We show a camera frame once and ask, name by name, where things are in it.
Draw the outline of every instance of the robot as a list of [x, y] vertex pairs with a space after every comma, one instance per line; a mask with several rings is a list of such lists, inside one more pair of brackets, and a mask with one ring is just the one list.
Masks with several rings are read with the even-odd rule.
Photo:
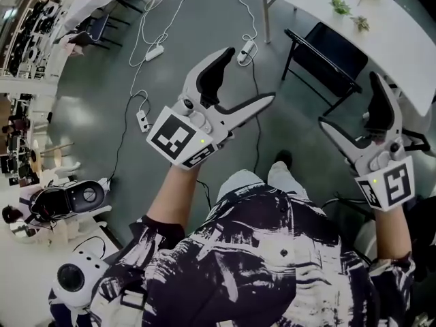
[[372, 208], [389, 211], [415, 196], [414, 167], [406, 156], [401, 109], [386, 81], [370, 74], [374, 92], [369, 104], [369, 136], [351, 138], [340, 127], [319, 119], [321, 130], [346, 157], [359, 175], [356, 182]]
[[70, 310], [89, 306], [92, 289], [109, 265], [93, 253], [77, 249], [62, 264], [53, 280], [53, 292]]
[[231, 109], [219, 105], [224, 69], [235, 54], [225, 48], [207, 56], [187, 75], [172, 108], [164, 107], [147, 142], [172, 164], [189, 170], [234, 138], [233, 130], [265, 110], [275, 93], [249, 99]]

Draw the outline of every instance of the gray concrete floor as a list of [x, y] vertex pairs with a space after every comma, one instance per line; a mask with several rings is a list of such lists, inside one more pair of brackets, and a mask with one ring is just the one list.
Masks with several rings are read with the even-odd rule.
[[[131, 0], [138, 6], [143, 3]], [[181, 0], [165, 0], [146, 20], [145, 34], [154, 40], [168, 25]], [[256, 18], [259, 37], [259, 53], [255, 58], [256, 78], [261, 92], [276, 91], [274, 104], [260, 115], [262, 138], [258, 174], [265, 178], [275, 154], [289, 149], [294, 154], [292, 173], [318, 205], [341, 195], [361, 198], [361, 194], [349, 174], [338, 150], [320, 131], [317, 118], [326, 109], [325, 103], [299, 79], [288, 74], [281, 82], [281, 74], [290, 40], [283, 30], [291, 28], [306, 35], [317, 23], [316, 19], [292, 6], [278, 1], [270, 10], [272, 42], [263, 42], [263, 22], [260, 0], [243, 0], [250, 5]], [[397, 0], [436, 40], [436, 24], [417, 0]], [[53, 144], [73, 141], [70, 149], [73, 160], [80, 161], [79, 178], [99, 179], [110, 176], [114, 168], [116, 149], [124, 130], [123, 115], [129, 99], [129, 89], [136, 70], [129, 66], [133, 50], [139, 13], [116, 7], [114, 15], [131, 21], [130, 27], [121, 26], [111, 31], [112, 38], [123, 44], [111, 50], [88, 47], [85, 57], [70, 59], [64, 69], [58, 91], [49, 134]], [[135, 89], [146, 89], [151, 102], [150, 122], [153, 122], [163, 106], [171, 106], [181, 92], [188, 71], [210, 53], [233, 46], [240, 50], [244, 41], [241, 36], [252, 33], [251, 19], [238, 0], [186, 0], [169, 30], [165, 52], [150, 63], [144, 64], [138, 75]], [[134, 62], [144, 56], [148, 46], [140, 42]], [[316, 89], [330, 96], [316, 79], [296, 64], [292, 67]], [[351, 96], [329, 116], [352, 135], [362, 132], [360, 120], [366, 111], [372, 93], [369, 72], [379, 71], [372, 62], [358, 78], [363, 94]], [[224, 106], [233, 106], [255, 95], [250, 67], [239, 67], [232, 62], [226, 70], [220, 93]], [[136, 120], [136, 112], [142, 100], [133, 99], [127, 113], [128, 130], [119, 155], [116, 178], [113, 180], [109, 203], [113, 206], [107, 216], [110, 229], [125, 244], [131, 234], [128, 224], [145, 214], [153, 201], [168, 170], [168, 162], [146, 143]], [[434, 126], [429, 133], [436, 144]], [[235, 132], [236, 139], [224, 150], [211, 157], [200, 173], [200, 180], [211, 189], [216, 199], [220, 185], [236, 171], [253, 169], [257, 125], [252, 121]], [[416, 187], [428, 196], [436, 184], [436, 159], [422, 153], [414, 153]], [[201, 186], [197, 187], [188, 230], [198, 227], [208, 213]], [[352, 239], [361, 224], [361, 218], [353, 211], [331, 207], [329, 217]]]

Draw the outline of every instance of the black and white shirt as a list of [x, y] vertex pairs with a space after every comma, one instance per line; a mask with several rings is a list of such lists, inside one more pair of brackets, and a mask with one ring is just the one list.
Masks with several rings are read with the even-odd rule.
[[368, 269], [321, 209], [263, 183], [188, 237], [147, 217], [131, 230], [95, 287], [93, 326], [117, 325], [126, 290], [143, 297], [132, 326], [400, 326], [408, 308], [410, 255]]

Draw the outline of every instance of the shoe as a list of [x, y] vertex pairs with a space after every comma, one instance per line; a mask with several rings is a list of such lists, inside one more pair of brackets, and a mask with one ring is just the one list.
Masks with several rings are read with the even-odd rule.
[[279, 151], [279, 153], [276, 155], [274, 163], [278, 162], [278, 161], [282, 161], [286, 167], [288, 168], [288, 170], [291, 170], [292, 167], [292, 154], [290, 151], [288, 150], [282, 150]]

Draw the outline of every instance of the desk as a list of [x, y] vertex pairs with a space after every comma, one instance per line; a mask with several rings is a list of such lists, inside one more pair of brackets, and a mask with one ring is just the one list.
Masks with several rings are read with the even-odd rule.
[[68, 13], [63, 20], [65, 29], [72, 30], [89, 17], [97, 8], [106, 6], [112, 0], [73, 0]]
[[68, 44], [62, 40], [52, 46], [50, 56], [46, 63], [46, 69], [44, 70], [44, 75], [47, 79], [59, 81], [63, 68], [67, 63], [68, 57], [73, 52], [74, 46], [75, 44]]
[[[266, 43], [270, 41], [268, 9], [262, 0]], [[352, 20], [333, 11], [330, 0], [284, 0], [342, 35], [376, 63], [424, 116], [436, 90], [436, 45], [419, 24], [393, 0], [345, 0], [354, 16], [368, 19], [370, 31], [359, 33]]]

